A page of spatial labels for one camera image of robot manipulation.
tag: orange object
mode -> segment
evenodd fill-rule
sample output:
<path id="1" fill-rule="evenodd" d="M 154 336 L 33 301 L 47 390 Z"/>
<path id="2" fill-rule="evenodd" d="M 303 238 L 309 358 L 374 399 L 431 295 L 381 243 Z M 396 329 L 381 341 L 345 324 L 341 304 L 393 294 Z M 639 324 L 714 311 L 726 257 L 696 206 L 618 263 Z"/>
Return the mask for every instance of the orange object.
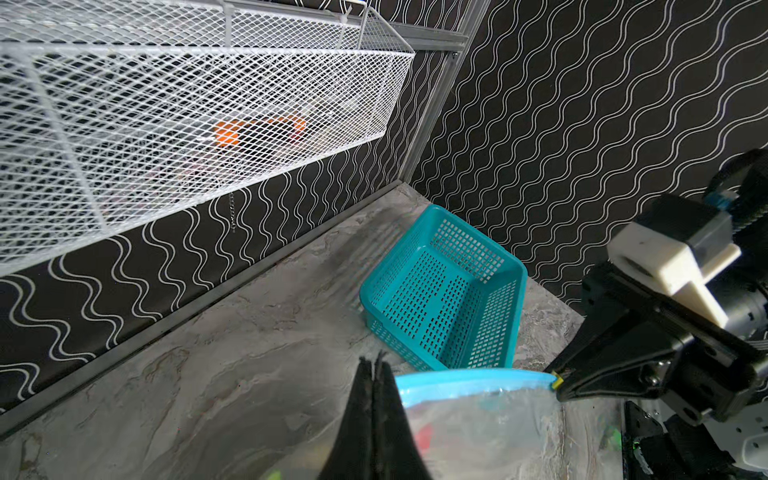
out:
<path id="1" fill-rule="evenodd" d="M 293 124 L 293 135 L 291 138 L 297 140 L 306 130 L 306 120 L 296 115 L 287 115 L 286 117 L 274 117 L 261 121 L 220 121 L 214 128 L 216 144 L 219 147 L 235 146 L 240 143 L 240 129 L 246 125 L 255 125 L 259 123 L 267 124 Z"/>

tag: black wallpaper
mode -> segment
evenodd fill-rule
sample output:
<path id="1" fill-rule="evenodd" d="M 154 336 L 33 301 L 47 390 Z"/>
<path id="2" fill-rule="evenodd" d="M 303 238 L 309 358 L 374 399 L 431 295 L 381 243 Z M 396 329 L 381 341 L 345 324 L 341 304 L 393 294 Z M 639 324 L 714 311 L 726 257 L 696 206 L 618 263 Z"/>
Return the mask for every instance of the black wallpaper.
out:
<path id="1" fill-rule="evenodd" d="M 494 0 L 412 182 L 578 309 L 662 192 L 768 144 L 768 2 Z"/>
<path id="2" fill-rule="evenodd" d="M 0 412 L 395 180 L 442 55 L 377 141 L 0 277 Z"/>

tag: basket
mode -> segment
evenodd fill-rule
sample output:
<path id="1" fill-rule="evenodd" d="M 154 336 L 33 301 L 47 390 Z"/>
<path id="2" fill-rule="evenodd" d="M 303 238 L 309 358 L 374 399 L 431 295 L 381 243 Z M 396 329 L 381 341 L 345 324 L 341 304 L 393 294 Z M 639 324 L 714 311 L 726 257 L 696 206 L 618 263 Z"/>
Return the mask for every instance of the basket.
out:
<path id="1" fill-rule="evenodd" d="M 414 55 L 367 6 L 167 0 L 3 2 L 0 53 L 0 275 L 383 136 Z"/>
<path id="2" fill-rule="evenodd" d="M 360 289 L 368 327 L 418 370 L 511 368 L 523 264 L 432 205 Z"/>

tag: green object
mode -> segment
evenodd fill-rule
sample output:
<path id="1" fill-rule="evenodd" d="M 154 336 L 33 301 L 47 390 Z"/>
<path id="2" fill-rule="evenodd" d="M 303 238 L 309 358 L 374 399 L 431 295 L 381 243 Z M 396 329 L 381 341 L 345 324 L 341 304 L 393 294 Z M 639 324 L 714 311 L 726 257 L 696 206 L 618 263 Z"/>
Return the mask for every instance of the green object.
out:
<path id="1" fill-rule="evenodd" d="M 418 370 L 511 368 L 528 273 L 432 205 L 360 289 L 368 327 Z"/>

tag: white wire mesh basket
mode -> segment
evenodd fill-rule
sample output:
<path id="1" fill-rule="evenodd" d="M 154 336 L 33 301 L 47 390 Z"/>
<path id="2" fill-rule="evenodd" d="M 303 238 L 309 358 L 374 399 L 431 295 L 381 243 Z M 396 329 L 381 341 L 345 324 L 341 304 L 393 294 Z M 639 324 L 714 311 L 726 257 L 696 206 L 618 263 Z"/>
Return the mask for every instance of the white wire mesh basket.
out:
<path id="1" fill-rule="evenodd" d="M 373 8 L 0 2 L 0 275 L 384 135 L 413 50 Z"/>

